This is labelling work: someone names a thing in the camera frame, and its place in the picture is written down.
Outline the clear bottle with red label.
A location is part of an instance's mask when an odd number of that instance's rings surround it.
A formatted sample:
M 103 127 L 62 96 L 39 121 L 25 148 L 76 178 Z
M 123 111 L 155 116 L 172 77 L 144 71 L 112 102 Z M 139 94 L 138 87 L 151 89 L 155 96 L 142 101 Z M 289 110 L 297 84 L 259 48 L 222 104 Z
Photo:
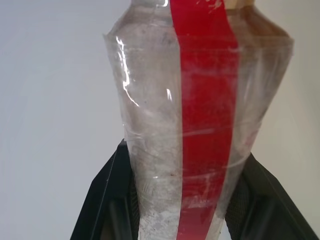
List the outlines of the clear bottle with red label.
M 137 240 L 217 240 L 293 39 L 256 0 L 130 0 L 104 36 Z

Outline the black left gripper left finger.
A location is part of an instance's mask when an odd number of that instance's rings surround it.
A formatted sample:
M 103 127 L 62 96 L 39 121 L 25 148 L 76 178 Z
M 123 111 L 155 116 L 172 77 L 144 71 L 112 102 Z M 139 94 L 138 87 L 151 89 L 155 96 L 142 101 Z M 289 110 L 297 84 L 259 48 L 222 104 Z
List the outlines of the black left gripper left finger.
M 140 210 L 127 143 L 95 176 L 70 240 L 138 240 Z

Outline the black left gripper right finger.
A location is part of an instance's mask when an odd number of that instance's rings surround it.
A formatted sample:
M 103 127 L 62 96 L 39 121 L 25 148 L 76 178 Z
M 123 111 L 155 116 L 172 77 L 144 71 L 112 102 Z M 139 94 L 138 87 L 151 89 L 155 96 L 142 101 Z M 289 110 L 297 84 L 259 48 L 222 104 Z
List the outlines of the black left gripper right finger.
M 231 240 L 320 240 L 278 179 L 253 155 L 229 202 Z

